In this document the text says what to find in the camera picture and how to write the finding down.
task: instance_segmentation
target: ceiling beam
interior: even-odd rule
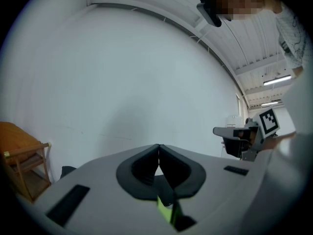
[[[280,87],[284,87],[284,86],[288,86],[290,84],[292,84],[293,79],[289,79],[283,82],[279,82],[277,84],[274,84],[274,89],[280,88]],[[266,86],[262,86],[262,87],[258,87],[258,88],[254,88],[251,90],[247,90],[245,91],[246,95],[251,95],[251,94],[255,94],[255,93],[259,93],[259,92],[265,92],[268,90],[271,90],[273,88],[273,84],[270,85],[266,85]]]
[[[269,103],[269,99],[271,101],[276,101],[276,100],[281,100],[282,95],[275,95],[275,96],[267,96],[265,98],[260,98],[256,100],[249,100],[251,107],[258,105],[258,104],[263,104],[263,103]]]
[[[280,62],[284,62],[284,61],[285,61],[285,58],[284,58],[283,54],[279,53],[278,54],[278,62],[280,63]],[[245,75],[251,71],[260,70],[260,69],[263,69],[267,66],[276,64],[276,62],[277,62],[277,55],[271,56],[271,57],[265,58],[263,60],[257,61],[253,64],[243,66],[242,68],[235,70],[235,73],[237,76],[242,76],[242,75]]]
[[[285,107],[284,103],[283,102],[280,102],[278,104],[274,104],[274,105],[269,105],[269,106],[252,106],[248,111],[249,112],[257,112],[257,111],[260,111],[260,110],[264,110],[266,109],[267,107],[271,107],[271,108],[282,108],[282,107]]]

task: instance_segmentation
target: black slot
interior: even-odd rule
[[[240,174],[240,175],[244,175],[246,176],[249,172],[249,170],[246,170],[246,169],[241,169],[241,168],[238,168],[238,167],[233,167],[233,166],[226,166],[224,168],[224,170],[228,170],[228,171],[231,171],[231,172],[234,172],[234,173],[237,173],[237,174]]]
[[[64,226],[84,199],[89,187],[74,186],[48,213],[47,217],[60,226]]]

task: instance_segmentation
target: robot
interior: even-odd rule
[[[244,128],[215,127],[213,133],[223,138],[226,152],[236,158],[254,161],[262,150],[266,138],[271,137],[280,129],[273,109],[266,109],[247,118]]]

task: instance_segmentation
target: black object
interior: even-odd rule
[[[235,129],[233,132],[233,137],[239,137],[242,140],[250,140],[250,135],[251,135],[251,130],[238,130]]]
[[[72,171],[76,170],[75,167],[71,167],[71,166],[63,166],[62,167],[62,174],[61,174],[61,178],[65,177],[66,175],[70,174]]]
[[[76,185],[48,213],[47,217],[60,226],[64,226],[80,202],[84,199],[89,187]]]
[[[236,158],[242,158],[242,151],[249,148],[249,142],[245,140],[231,140],[223,138],[226,153]]]
[[[221,11],[216,7],[216,0],[200,0],[201,3],[197,5],[197,9],[203,15],[205,20],[212,26],[221,27],[222,21],[219,18]]]
[[[164,178],[154,183],[158,161]],[[204,183],[206,173],[199,163],[165,145],[155,144],[122,162],[116,178],[134,198],[156,201],[157,196],[162,196],[166,205],[173,202],[173,196],[175,199],[194,196]]]
[[[174,203],[175,193],[164,175],[155,176],[153,187],[157,189],[158,197],[164,206],[170,206]]]
[[[178,232],[181,232],[196,224],[196,221],[190,216],[184,215],[179,202],[175,201],[170,223],[172,224],[172,226],[175,227]]]
[[[231,172],[234,172],[234,173],[237,173],[237,174],[240,174],[240,175],[244,175],[246,176],[249,172],[249,170],[246,170],[246,169],[242,169],[242,168],[238,168],[238,167],[234,167],[234,166],[226,166],[224,168],[224,170],[228,170],[228,171],[231,171]]]

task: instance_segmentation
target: wooden furniture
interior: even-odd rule
[[[51,147],[51,144],[50,143],[42,143],[42,144],[38,144],[35,146],[27,147],[27,148],[21,148],[21,149],[17,149],[17,150],[13,150],[13,151],[6,151],[3,153],[4,157],[6,159],[7,158],[14,158],[15,159],[16,165],[11,165],[11,168],[14,170],[16,175],[18,175],[19,178],[21,179],[22,186],[24,188],[24,192],[26,192],[26,194],[27,194],[27,199],[31,199],[32,202],[45,189],[47,189],[51,185],[51,182],[49,180],[47,167],[46,167],[46,162],[45,162],[45,148],[46,147]],[[39,154],[38,152],[35,152],[35,154],[32,155],[31,157],[29,157],[27,160],[25,160],[23,162],[19,161],[20,155],[34,152],[34,151],[39,151],[39,150],[41,151],[41,154]],[[44,170],[45,170],[45,177],[44,178],[32,170],[39,165],[44,165]],[[37,189],[35,194],[31,194],[30,189],[27,187],[27,184],[26,184],[26,181],[24,178],[24,174],[27,172],[35,173],[37,175],[37,177],[44,180],[44,182],[45,182],[44,185],[41,187],[41,189]]]
[[[17,192],[31,202],[51,185],[45,160],[46,147],[51,144],[41,143],[12,123],[0,122],[0,151],[7,165],[7,175]],[[44,167],[44,177],[33,171],[39,165]]]

